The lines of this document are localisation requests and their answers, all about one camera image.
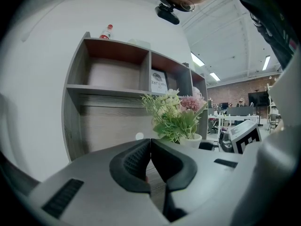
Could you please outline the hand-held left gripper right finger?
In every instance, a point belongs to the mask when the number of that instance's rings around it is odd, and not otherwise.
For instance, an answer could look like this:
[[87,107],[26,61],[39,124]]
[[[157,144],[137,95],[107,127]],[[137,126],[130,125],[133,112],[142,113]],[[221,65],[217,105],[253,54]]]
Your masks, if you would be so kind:
[[197,173],[197,164],[192,158],[157,139],[150,141],[150,151],[151,160],[166,184],[163,215],[174,222],[187,212],[175,206],[171,193],[187,188]]

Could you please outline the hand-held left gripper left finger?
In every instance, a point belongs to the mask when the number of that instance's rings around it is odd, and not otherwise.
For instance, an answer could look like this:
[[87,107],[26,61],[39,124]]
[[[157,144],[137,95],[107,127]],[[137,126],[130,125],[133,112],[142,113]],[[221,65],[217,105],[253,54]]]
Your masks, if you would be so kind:
[[109,163],[111,177],[128,192],[151,192],[146,169],[151,160],[151,140],[141,139],[114,146],[117,152]]

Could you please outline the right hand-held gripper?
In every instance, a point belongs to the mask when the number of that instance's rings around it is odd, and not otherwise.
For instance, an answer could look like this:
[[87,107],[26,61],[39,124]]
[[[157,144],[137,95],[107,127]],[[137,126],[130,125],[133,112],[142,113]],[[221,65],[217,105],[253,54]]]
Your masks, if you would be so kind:
[[[218,146],[227,153],[243,154],[246,146],[253,142],[261,142],[261,136],[258,125],[251,120],[245,120],[237,126],[222,130],[218,138]],[[198,148],[212,151],[214,145],[212,142],[202,141]]]

